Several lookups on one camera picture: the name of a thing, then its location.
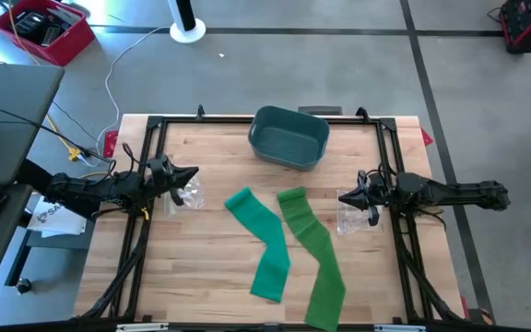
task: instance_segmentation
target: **black floor stripe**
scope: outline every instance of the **black floor stripe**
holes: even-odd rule
[[[115,25],[90,25],[96,32],[150,33],[158,27],[124,27]],[[155,32],[169,34],[168,28]],[[311,28],[207,28],[207,34],[257,34],[257,35],[330,35],[330,36],[407,36],[402,29],[311,29]],[[422,37],[502,37],[497,30],[417,30]]]
[[[425,63],[423,62],[423,54],[421,53],[421,47],[419,46],[418,32],[415,30],[415,24],[413,22],[413,17],[411,16],[408,0],[400,0],[400,2],[403,9],[403,15],[405,16],[405,24],[409,31],[408,36],[409,41],[411,42],[411,51],[413,52],[413,59],[415,61],[415,67],[417,68],[423,98],[425,99],[425,104],[428,109],[436,148],[438,149],[440,160],[442,161],[443,174],[446,182],[448,184],[453,184],[457,182],[454,173],[454,165],[452,164],[450,151],[446,144],[446,138],[442,128],[442,122],[440,121],[440,115],[438,114],[438,108],[435,99],[433,98],[430,78],[428,77]],[[487,286],[485,284],[482,269],[480,268],[477,249],[472,238],[472,232],[470,230],[465,209],[463,207],[454,207],[454,216],[456,224],[458,225],[458,231],[460,232],[460,238],[466,256],[466,263],[468,264],[470,279],[477,297],[478,306],[479,308],[489,311],[491,316],[493,316]]]
[[[121,27],[90,25],[96,32],[105,33],[150,33],[153,27]],[[169,34],[161,29],[157,34]],[[406,30],[388,29],[307,29],[307,28],[206,28],[207,34],[256,34],[256,35],[332,35],[332,36],[407,36]]]
[[[503,31],[487,30],[417,30],[422,37],[503,37]]]

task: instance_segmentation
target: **black metal frame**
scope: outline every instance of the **black metal frame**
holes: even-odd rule
[[[148,153],[151,146],[151,138],[156,129],[159,129],[159,139],[157,144],[156,154],[163,152],[167,127],[169,123],[185,124],[185,123],[204,123],[204,124],[250,124],[253,120],[252,115],[246,116],[227,116],[227,115],[205,115],[202,106],[198,108],[196,117],[189,115],[173,115],[173,116],[150,116],[147,120],[147,130],[143,141],[143,147],[140,155],[141,165],[139,172],[144,171],[145,160],[148,159]],[[368,125],[373,126],[376,130],[378,140],[378,147],[381,157],[381,167],[386,170],[390,169],[390,162],[388,158],[388,148],[386,146],[385,135],[389,136],[391,145],[393,147],[393,154],[395,155],[395,166],[397,172],[404,172],[405,166],[403,156],[401,154],[400,144],[398,140],[398,133],[396,132],[396,123],[394,118],[370,118],[365,110],[358,109],[356,116],[324,116],[322,117],[330,125]],[[387,177],[389,185],[393,185],[393,179]],[[143,221],[141,226],[140,237],[136,248],[131,252],[132,238],[135,232],[136,215],[130,215],[126,223],[124,233],[123,247],[120,254],[119,268],[116,278],[111,283],[109,288],[104,293],[104,297],[99,299],[94,307],[85,313],[83,316],[72,318],[67,321],[47,322],[16,326],[0,326],[0,331],[115,331],[119,324],[130,324],[135,322],[136,306],[138,301],[138,293],[140,291],[140,283],[143,273],[143,265],[145,252],[147,249],[148,234],[150,230],[150,222],[152,221],[152,206],[149,211],[149,219]],[[445,321],[438,321],[433,319],[431,302],[437,303],[439,295],[433,289],[429,281],[425,278],[423,270],[423,261],[419,248],[419,237],[417,234],[416,223],[412,213],[406,211],[406,222],[408,227],[408,237],[411,244],[411,251],[407,249],[403,240],[403,232],[400,227],[400,213],[403,211],[397,210],[394,205],[390,206],[391,224],[393,228],[393,236],[395,240],[396,259],[400,274],[401,288],[403,291],[403,300],[405,304],[406,320],[409,325],[425,326],[428,331],[442,331],[442,332],[457,332],[457,331],[531,331],[529,329],[521,329],[506,326],[487,326],[472,324],[467,321],[454,319],[446,313]],[[123,315],[119,315],[120,299],[122,296],[122,287],[126,277],[129,275],[131,269],[134,268],[134,277],[130,290],[128,304]],[[423,316],[419,316],[415,310],[413,303],[413,294],[411,292],[411,285],[409,279],[409,271],[415,277],[419,284],[420,298],[422,303]],[[106,307],[112,302],[110,316],[100,317]],[[444,312],[440,312],[440,308],[435,306],[435,309],[442,316]],[[150,316],[144,316],[143,321],[150,321]],[[401,324],[401,317],[395,317],[393,324]],[[292,331],[292,330],[315,330],[315,328],[306,326],[304,324],[197,324],[197,323],[171,323],[170,329],[178,329],[185,331],[204,331],[209,329],[219,329],[224,331]],[[338,331],[373,331],[375,325],[365,324],[340,324],[337,327]]]
[[[24,269],[26,261],[28,260],[30,249],[32,249],[32,247],[28,245],[28,240],[30,239],[31,235],[32,231],[26,230],[24,238],[22,239],[22,243],[19,245],[19,250],[16,254],[16,258],[14,259],[14,263],[7,274],[6,283],[4,284],[5,286],[16,287],[18,284],[19,277],[21,276],[22,270]]]
[[[362,108],[358,109],[355,117],[322,117],[330,125],[369,125],[373,126],[376,130],[376,136],[378,139],[378,147],[380,150],[381,157],[381,167],[384,167],[386,170],[390,169],[390,163],[388,159],[388,148],[386,146],[386,140],[384,135],[388,133],[390,137],[390,142],[393,147],[393,153],[395,155],[395,166],[397,172],[404,172],[405,165],[403,162],[403,156],[401,154],[401,148],[398,140],[398,134],[396,132],[396,122],[394,118],[370,118],[366,111]],[[159,155],[163,152],[165,146],[165,140],[167,135],[167,127],[169,123],[180,124],[180,123],[203,123],[203,124],[250,124],[253,120],[252,116],[210,116],[205,115],[204,109],[202,106],[198,108],[198,113],[196,117],[193,116],[150,116],[147,120],[147,130],[143,140],[143,147],[140,155],[141,165],[139,165],[139,172],[144,170],[144,162],[148,157],[148,153],[151,145],[151,138],[156,129],[159,129],[159,139],[157,145],[156,155]],[[393,179],[387,177],[387,182],[389,185],[393,185]],[[402,230],[399,222],[399,212],[395,207],[391,207],[391,224],[393,228],[393,236],[395,240],[395,245],[402,240]],[[423,269],[423,260],[421,257],[421,250],[419,247],[419,237],[417,234],[416,223],[413,219],[412,214],[407,214],[407,227],[408,227],[408,236],[411,242],[411,254],[415,265],[419,269],[419,272],[422,276],[425,275]],[[118,269],[124,267],[126,260],[130,254],[130,248],[132,245],[132,238],[134,235],[136,223],[136,216],[129,216],[126,223],[126,229],[124,232],[124,241],[122,251],[120,253],[120,261]],[[144,252],[146,250],[146,240],[143,249],[143,254],[141,259],[136,263],[135,274],[133,278],[133,283],[130,290],[130,297],[128,300],[127,308],[124,312],[124,316],[133,317],[136,313],[136,304],[138,301],[138,293],[140,290],[140,280],[142,277],[142,267],[144,264]],[[403,300],[405,303],[407,320],[419,318],[415,306],[413,303],[413,294],[411,291],[411,285],[409,281],[409,274],[407,270],[407,265],[402,259],[402,256],[397,254],[396,256],[398,262],[398,269],[400,274],[401,288],[403,291]],[[431,309],[431,304],[428,298],[426,290],[419,287],[419,293],[421,297],[423,317],[426,319],[433,319],[433,311]],[[116,317],[119,315],[119,305],[120,299],[122,296],[122,290],[118,290],[112,299],[112,307],[110,310],[110,316]]]

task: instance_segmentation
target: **red equipment case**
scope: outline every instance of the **red equipment case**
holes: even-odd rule
[[[531,53],[531,0],[507,0],[499,16],[507,52]]]
[[[12,10],[14,15],[17,15],[24,10],[33,10],[43,14],[49,14],[46,10],[47,8],[56,9],[57,7],[61,7],[71,13],[77,14],[81,18],[77,23],[73,24],[71,28],[58,36],[48,47],[40,46],[21,37],[19,38],[28,52],[54,65],[64,66],[73,60],[73,58],[75,58],[96,38],[86,21],[85,14],[70,6],[63,5],[53,0],[23,0],[13,6]],[[5,14],[0,16],[0,31],[17,47],[23,49],[21,45],[18,44],[16,35],[14,34],[14,31],[11,30],[9,24],[9,13],[5,12]]]

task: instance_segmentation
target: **plastic bin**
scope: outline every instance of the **plastic bin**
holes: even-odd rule
[[[249,143],[259,159],[310,171],[325,153],[329,132],[323,119],[266,106],[255,115]]]
[[[64,66],[73,60],[73,58],[75,58],[96,38],[86,21],[85,14],[70,6],[63,5],[53,0],[23,0],[13,6],[13,13],[14,15],[17,15],[22,11],[29,9],[44,14],[48,13],[46,10],[47,8],[56,9],[57,7],[75,13],[81,16],[81,19],[72,25],[69,30],[57,37],[48,47],[40,46],[21,37],[20,39],[28,52],[50,62],[51,64]],[[0,31],[17,47],[23,50],[21,45],[18,44],[16,35],[14,34],[14,31],[11,30],[9,23],[9,13],[5,12],[5,14],[0,16]]]

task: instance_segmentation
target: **green resistance band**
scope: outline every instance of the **green resistance band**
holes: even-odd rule
[[[279,193],[277,201],[294,236],[319,262],[304,322],[325,331],[336,331],[346,286],[339,272],[329,231],[314,216],[304,188]]]
[[[280,218],[264,207],[247,187],[225,201],[225,207],[248,231],[267,245],[255,273],[251,294],[282,301],[290,259]]]

